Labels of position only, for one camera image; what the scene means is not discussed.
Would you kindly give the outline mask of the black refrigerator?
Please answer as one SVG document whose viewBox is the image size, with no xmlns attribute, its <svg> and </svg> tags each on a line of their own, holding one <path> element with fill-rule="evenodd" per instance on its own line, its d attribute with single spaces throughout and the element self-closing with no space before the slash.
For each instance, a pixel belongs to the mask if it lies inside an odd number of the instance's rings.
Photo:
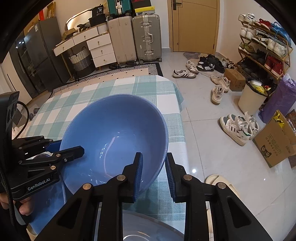
<svg viewBox="0 0 296 241">
<path fill-rule="evenodd" d="M 12 44 L 11 61 L 31 98 L 52 92 L 70 79 L 62 56 L 53 51 L 61 40 L 57 18 L 52 17 L 36 23 L 27 34 L 21 32 Z"/>
</svg>

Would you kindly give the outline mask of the blue bowl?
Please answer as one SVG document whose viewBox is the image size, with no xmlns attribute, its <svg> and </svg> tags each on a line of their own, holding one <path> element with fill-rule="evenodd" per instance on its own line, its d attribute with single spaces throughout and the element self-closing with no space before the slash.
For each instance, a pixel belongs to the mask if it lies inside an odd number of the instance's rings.
<svg viewBox="0 0 296 241">
<path fill-rule="evenodd" d="M 60 171 L 59 182 L 39 191 L 33 197 L 34 211 L 31 214 L 30 225 L 36 234 L 47 225 L 47 223 L 63 207 L 68 199 L 73 195 L 64 183 L 62 174 L 66 167 L 66 162 Z"/>
<path fill-rule="evenodd" d="M 67 127 L 61 150 L 81 146 L 84 155 L 66 164 L 62 178 L 71 193 L 83 184 L 105 184 L 142 153 L 139 193 L 160 173 L 169 145 L 168 128 L 159 109 L 136 95 L 104 97 L 84 108 Z"/>
</svg>

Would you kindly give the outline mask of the silver aluminium suitcase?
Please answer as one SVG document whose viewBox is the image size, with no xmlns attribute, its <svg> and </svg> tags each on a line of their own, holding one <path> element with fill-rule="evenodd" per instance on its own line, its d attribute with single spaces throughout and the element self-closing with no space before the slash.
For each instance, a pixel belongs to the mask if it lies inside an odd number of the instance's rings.
<svg viewBox="0 0 296 241">
<path fill-rule="evenodd" d="M 162 61 L 160 18 L 156 14 L 132 18 L 137 58 L 142 62 Z"/>
</svg>

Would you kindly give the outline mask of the grey white sneaker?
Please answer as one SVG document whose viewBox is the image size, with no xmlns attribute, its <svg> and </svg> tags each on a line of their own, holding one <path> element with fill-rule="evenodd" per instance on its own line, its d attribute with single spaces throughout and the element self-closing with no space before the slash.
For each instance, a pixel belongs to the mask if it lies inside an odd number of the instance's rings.
<svg viewBox="0 0 296 241">
<path fill-rule="evenodd" d="M 172 77 L 194 79 L 196 78 L 196 74 L 190 72 L 189 70 L 174 70 Z"/>
</svg>

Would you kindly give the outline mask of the wooden door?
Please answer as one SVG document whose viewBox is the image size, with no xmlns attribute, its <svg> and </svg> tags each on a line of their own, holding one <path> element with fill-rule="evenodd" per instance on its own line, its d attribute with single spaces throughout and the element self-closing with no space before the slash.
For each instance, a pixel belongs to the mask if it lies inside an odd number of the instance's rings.
<svg viewBox="0 0 296 241">
<path fill-rule="evenodd" d="M 171 0 L 167 4 L 171 51 L 214 54 L 219 32 L 220 1 Z"/>
</svg>

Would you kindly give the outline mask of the white trash bin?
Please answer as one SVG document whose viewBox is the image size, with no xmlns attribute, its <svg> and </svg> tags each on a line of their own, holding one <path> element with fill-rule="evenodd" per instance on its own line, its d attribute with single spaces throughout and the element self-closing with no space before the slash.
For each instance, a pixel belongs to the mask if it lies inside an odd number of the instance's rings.
<svg viewBox="0 0 296 241">
<path fill-rule="evenodd" d="M 268 97 L 267 92 L 262 86 L 254 87 L 249 81 L 246 81 L 241 97 L 238 101 L 238 107 L 243 113 L 248 112 L 254 115 Z"/>
</svg>

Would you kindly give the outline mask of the beige suitcase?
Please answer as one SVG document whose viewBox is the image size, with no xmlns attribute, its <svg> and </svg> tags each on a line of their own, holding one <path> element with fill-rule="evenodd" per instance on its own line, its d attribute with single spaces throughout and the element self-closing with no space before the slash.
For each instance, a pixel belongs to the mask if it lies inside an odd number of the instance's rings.
<svg viewBox="0 0 296 241">
<path fill-rule="evenodd" d="M 123 16 L 109 20 L 107 27 L 110 33 L 116 61 L 126 63 L 137 59 L 133 30 L 132 17 Z"/>
</svg>

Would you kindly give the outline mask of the teal plaid tablecloth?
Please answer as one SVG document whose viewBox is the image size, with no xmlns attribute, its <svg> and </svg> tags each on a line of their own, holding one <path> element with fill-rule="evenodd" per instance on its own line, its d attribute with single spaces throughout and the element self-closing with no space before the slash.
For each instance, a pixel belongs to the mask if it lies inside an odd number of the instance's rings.
<svg viewBox="0 0 296 241">
<path fill-rule="evenodd" d="M 113 79 L 51 97 L 26 136 L 66 138 L 70 147 L 84 148 L 84 156 L 63 170 L 71 192 L 84 183 L 106 183 L 142 153 L 139 203 L 127 209 L 164 222 L 183 221 L 185 205 L 172 201 L 163 166 L 165 152 L 177 164 L 189 166 L 182 102 L 175 84 L 164 77 Z"/>
</svg>

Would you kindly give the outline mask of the shoe rack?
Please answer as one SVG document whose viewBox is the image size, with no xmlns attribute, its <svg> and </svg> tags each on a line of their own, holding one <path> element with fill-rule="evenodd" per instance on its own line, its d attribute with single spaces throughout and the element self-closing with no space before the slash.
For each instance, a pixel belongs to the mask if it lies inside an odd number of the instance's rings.
<svg viewBox="0 0 296 241">
<path fill-rule="evenodd" d="M 240 14 L 242 24 L 238 52 L 264 69 L 271 77 L 281 80 L 291 67 L 292 41 L 282 26 L 267 20 L 255 20 L 252 13 Z"/>
</svg>

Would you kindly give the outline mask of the small cardboard box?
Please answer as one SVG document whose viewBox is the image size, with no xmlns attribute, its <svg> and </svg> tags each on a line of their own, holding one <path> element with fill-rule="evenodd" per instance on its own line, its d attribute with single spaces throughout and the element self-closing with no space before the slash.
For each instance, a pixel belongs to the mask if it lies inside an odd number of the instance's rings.
<svg viewBox="0 0 296 241">
<path fill-rule="evenodd" d="M 245 77 L 235 69 L 226 69 L 224 76 L 230 80 L 230 90 L 242 91 L 246 84 Z"/>
</svg>

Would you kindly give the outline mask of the white green sneaker pair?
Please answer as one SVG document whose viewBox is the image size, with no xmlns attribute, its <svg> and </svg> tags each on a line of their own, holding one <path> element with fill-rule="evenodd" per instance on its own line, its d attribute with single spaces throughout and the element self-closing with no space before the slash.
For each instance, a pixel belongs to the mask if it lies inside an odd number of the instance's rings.
<svg viewBox="0 0 296 241">
<path fill-rule="evenodd" d="M 219 118 L 222 130 L 238 145 L 244 146 L 259 132 L 259 125 L 254 116 L 248 112 L 244 116 L 229 114 Z"/>
</svg>

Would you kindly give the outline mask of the cream sneaker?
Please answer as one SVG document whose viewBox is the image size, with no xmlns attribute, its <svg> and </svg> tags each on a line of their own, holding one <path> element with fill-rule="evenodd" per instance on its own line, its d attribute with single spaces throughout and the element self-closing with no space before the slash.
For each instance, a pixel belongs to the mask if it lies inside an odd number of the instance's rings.
<svg viewBox="0 0 296 241">
<path fill-rule="evenodd" d="M 211 95 L 212 103 L 215 104 L 215 105 L 219 105 L 221 100 L 222 100 L 223 94 L 224 94 L 223 86 L 222 85 L 216 85 L 212 89 L 212 95 Z"/>
</svg>

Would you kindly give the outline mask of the woven laundry basket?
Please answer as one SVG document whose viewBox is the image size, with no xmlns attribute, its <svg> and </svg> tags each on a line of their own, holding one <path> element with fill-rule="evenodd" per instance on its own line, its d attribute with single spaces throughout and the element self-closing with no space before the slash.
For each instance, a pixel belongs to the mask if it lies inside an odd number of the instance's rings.
<svg viewBox="0 0 296 241">
<path fill-rule="evenodd" d="M 78 78 L 90 75 L 95 70 L 92 55 L 86 47 L 82 47 L 82 50 L 77 54 L 72 54 L 69 59 Z"/>
</svg>

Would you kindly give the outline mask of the teal suitcase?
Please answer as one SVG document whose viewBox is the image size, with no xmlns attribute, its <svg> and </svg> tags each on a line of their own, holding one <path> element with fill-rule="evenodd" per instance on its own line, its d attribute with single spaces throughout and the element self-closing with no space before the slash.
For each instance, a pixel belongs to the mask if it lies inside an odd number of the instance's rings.
<svg viewBox="0 0 296 241">
<path fill-rule="evenodd" d="M 130 0 L 108 0 L 107 5 L 111 16 L 132 15 L 132 3 Z"/>
</svg>

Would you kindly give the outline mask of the white drawer desk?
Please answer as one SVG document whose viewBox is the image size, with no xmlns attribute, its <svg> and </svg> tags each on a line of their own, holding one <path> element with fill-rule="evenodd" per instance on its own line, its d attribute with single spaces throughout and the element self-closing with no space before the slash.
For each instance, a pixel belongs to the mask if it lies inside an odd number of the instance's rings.
<svg viewBox="0 0 296 241">
<path fill-rule="evenodd" d="M 58 56 L 81 43 L 87 44 L 96 68 L 116 62 L 107 23 L 96 25 L 62 41 L 53 49 L 54 54 Z"/>
</svg>

